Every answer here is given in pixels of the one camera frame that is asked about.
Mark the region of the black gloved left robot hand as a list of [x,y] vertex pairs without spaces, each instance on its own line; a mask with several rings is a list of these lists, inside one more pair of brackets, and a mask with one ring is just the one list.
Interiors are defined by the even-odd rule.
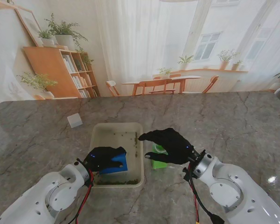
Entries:
[[84,164],[92,172],[102,171],[107,168],[122,168],[122,162],[112,160],[114,157],[122,154],[126,155],[123,147],[95,147],[84,159]]

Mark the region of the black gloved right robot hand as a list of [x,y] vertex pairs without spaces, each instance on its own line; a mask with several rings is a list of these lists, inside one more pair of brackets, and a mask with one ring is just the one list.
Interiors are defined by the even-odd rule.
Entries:
[[147,159],[154,161],[182,165],[189,161],[195,161],[199,157],[199,153],[194,149],[193,145],[173,128],[144,133],[138,140],[151,141],[166,150],[167,154],[154,152],[145,154]]

